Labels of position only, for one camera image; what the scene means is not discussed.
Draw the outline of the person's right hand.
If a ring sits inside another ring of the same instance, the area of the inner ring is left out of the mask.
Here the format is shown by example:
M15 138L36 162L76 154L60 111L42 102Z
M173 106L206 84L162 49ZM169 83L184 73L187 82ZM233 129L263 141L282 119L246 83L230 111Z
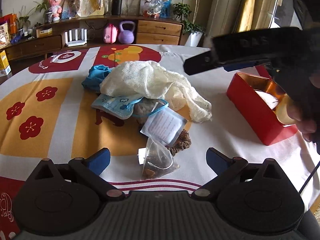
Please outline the person's right hand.
M308 142L319 144L319 70L289 73L284 88L292 100L286 108L298 130Z

